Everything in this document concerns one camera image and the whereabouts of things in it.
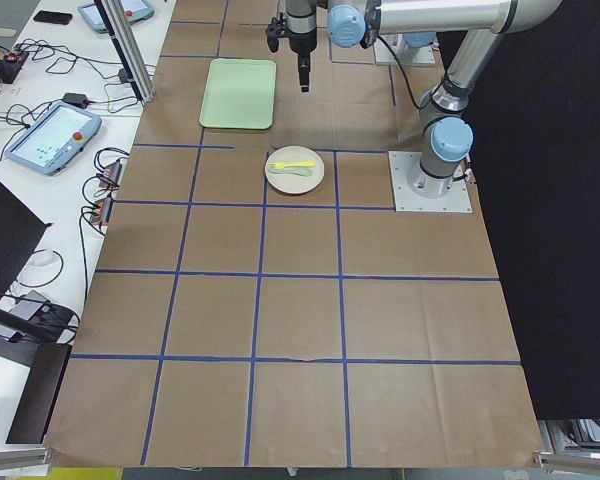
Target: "white plate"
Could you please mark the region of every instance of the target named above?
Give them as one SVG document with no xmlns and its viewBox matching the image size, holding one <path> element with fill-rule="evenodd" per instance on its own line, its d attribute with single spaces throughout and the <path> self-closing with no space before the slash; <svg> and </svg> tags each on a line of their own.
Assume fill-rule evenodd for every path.
<svg viewBox="0 0 600 480">
<path fill-rule="evenodd" d="M 268 171 L 271 162 L 303 162 L 307 160 L 316 162 L 316 166 L 312 167 L 313 173 L 308 177 Z M 267 159 L 267 163 L 264 165 L 264 174 L 276 190 L 291 195 L 300 195 L 313 190 L 320 184 L 324 177 L 324 163 L 320 155 L 313 150 L 298 146 L 284 147 L 273 152 Z"/>
</svg>

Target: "black backdrop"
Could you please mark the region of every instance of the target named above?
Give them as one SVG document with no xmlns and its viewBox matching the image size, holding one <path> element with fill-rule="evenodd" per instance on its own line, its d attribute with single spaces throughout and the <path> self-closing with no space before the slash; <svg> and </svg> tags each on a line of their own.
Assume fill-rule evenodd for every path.
<svg viewBox="0 0 600 480">
<path fill-rule="evenodd" d="M 465 119 L 536 415 L 600 418 L 600 0 L 508 35 Z"/>
</svg>

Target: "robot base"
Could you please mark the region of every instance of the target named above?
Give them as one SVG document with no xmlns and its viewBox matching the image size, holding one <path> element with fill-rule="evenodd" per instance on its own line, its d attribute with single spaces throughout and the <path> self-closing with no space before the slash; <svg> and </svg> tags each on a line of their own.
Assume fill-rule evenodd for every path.
<svg viewBox="0 0 600 480">
<path fill-rule="evenodd" d="M 433 49 L 431 47 L 398 49 L 396 46 L 398 35 L 386 35 L 384 38 L 393 47 L 403 66 L 435 67 L 436 59 L 433 56 Z M 382 42 L 375 42 L 373 50 L 376 55 L 376 65 L 396 65 L 395 59 Z"/>
<path fill-rule="evenodd" d="M 434 200 L 415 193 L 407 183 L 407 172 L 420 160 L 420 152 L 389 152 L 391 184 L 396 212 L 472 213 L 469 192 L 464 180 L 454 182 L 449 193 Z M 462 175 L 458 167 L 455 176 Z"/>
</svg>

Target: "cardboard surface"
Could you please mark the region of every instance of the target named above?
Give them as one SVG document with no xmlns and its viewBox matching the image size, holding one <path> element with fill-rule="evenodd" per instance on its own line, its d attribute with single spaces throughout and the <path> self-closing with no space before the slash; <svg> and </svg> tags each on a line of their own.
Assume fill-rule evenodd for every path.
<svg viewBox="0 0 600 480">
<path fill-rule="evenodd" d="M 256 3 L 175 7 L 51 421 L 57 462 L 530 466 L 477 188 L 470 215 L 395 213 L 386 151 L 422 138 L 399 71 L 321 29 L 301 94 L 287 42 L 266 46 L 276 2 Z M 276 61 L 271 129 L 197 125 L 218 55 Z M 419 96 L 441 70 L 409 75 Z M 287 145 L 325 163 L 306 195 L 264 180 Z"/>
</svg>

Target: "white desk surface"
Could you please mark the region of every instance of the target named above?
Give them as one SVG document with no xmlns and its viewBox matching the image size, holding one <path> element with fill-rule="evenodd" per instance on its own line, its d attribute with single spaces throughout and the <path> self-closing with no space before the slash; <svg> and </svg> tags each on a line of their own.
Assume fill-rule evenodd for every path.
<svg viewBox="0 0 600 480">
<path fill-rule="evenodd" d="M 27 39 L 45 40 L 51 45 L 66 45 L 69 50 L 84 57 L 105 62 L 119 62 L 109 35 L 94 32 L 78 12 L 78 6 L 86 3 L 88 3 L 86 0 L 41 0 L 33 15 L 39 10 L 50 10 L 71 13 L 73 19 L 68 25 L 51 25 L 29 19 L 16 43 Z M 155 66 L 162 50 L 162 43 L 169 27 L 175 2 L 173 0 L 169 2 L 154 0 L 152 5 L 156 11 L 153 17 L 133 25 L 132 31 L 145 64 Z M 46 56 L 49 52 L 49 50 L 45 50 L 41 55 Z M 56 54 L 45 60 L 33 61 L 30 54 L 13 85 L 3 86 L 0 93 L 0 112 L 6 112 L 14 103 L 23 103 L 29 108 L 33 108 L 43 102 L 62 98 L 67 92 L 84 93 L 92 101 L 107 100 L 103 86 L 108 82 L 117 83 L 116 78 L 103 80 L 83 61 L 79 61 L 74 71 L 67 75 L 46 73 L 45 69 L 59 57 L 60 54 Z M 63 71 L 69 66 L 68 62 L 62 61 L 57 67 L 54 67 L 54 71 Z M 96 67 L 105 76 L 111 76 L 115 75 L 122 65 L 96 64 Z M 148 70 L 149 73 L 153 73 L 154 69 L 149 67 Z M 111 98 L 133 96 L 133 91 L 128 84 L 108 87 L 108 91 Z M 116 103 L 112 105 L 112 109 L 122 105 L 124 105 L 122 102 Z M 100 115 L 108 114 L 106 105 L 94 105 L 89 109 Z M 120 115 L 129 116 L 140 116 L 141 114 L 142 107 L 140 105 L 125 108 L 120 112 Z"/>
<path fill-rule="evenodd" d="M 41 0 L 33 15 L 38 10 L 63 11 L 72 13 L 73 20 L 67 26 L 58 26 L 38 23 L 30 19 L 17 41 L 21 42 L 27 38 L 44 39 L 50 44 L 67 45 L 79 55 L 117 62 L 118 56 L 109 36 L 93 32 L 78 13 L 77 7 L 85 3 L 86 0 Z M 147 21 L 134 25 L 132 29 L 145 63 L 156 65 L 175 1 L 154 0 L 152 5 L 156 10 L 155 15 Z M 84 93 L 90 100 L 106 100 L 102 90 L 105 81 L 82 62 L 78 63 L 75 70 L 68 75 L 45 73 L 44 70 L 56 58 L 57 55 L 40 62 L 32 62 L 29 59 L 16 82 L 13 85 L 4 85 L 0 93 L 0 113 L 4 114 L 14 103 L 22 103 L 33 108 L 45 101 L 58 99 L 66 92 Z M 99 67 L 106 75 L 113 75 L 120 68 L 120 66 L 106 65 Z M 111 98 L 133 95 L 128 85 L 111 87 L 109 92 Z M 96 173 L 93 156 L 97 150 L 109 146 L 126 151 L 131 149 L 142 114 L 140 105 L 127 108 L 117 114 L 108 113 L 106 105 L 94 105 L 89 110 L 103 117 L 98 135 L 69 163 L 67 168 L 55 176 L 41 175 L 8 159 L 0 162 L 0 181 L 42 221 L 53 223 L 53 226 L 47 229 L 38 248 L 56 250 L 64 257 L 65 265 L 60 277 L 50 285 L 36 290 L 51 301 L 67 306 L 78 314 L 82 313 L 84 302 L 84 267 L 78 217 L 80 207 L 86 203 L 80 189 L 84 181 Z M 0 150 L 16 129 L 17 127 L 0 122 Z M 103 154 L 102 161 L 106 164 L 114 161 L 118 156 Z M 87 195 L 91 197 L 96 190 L 98 190 L 98 182 L 94 180 L 86 190 Z M 86 224 L 83 226 L 83 231 L 91 278 L 102 246 L 102 237 Z M 40 267 L 35 274 L 40 275 L 44 280 L 52 277 L 56 271 L 57 264 L 52 264 Z M 27 290 L 22 288 L 16 293 L 23 294 Z M 4 299 L 1 303 L 5 306 L 8 304 L 8 299 Z M 0 451 L 18 448 L 6 445 L 4 442 L 28 371 L 26 367 L 0 358 Z"/>
</svg>

